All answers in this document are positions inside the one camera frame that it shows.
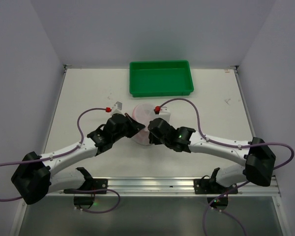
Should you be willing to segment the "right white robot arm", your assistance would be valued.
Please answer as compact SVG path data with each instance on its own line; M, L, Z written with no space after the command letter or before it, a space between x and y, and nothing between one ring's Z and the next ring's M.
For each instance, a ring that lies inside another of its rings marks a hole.
M162 118L148 125L150 144L163 144L176 152L204 153L234 162L226 168L216 168L210 178L195 180L198 194L222 194L238 183L249 181L257 186L271 184L275 155L263 139L231 141L219 139L220 145L212 143L209 136L189 127L174 128Z

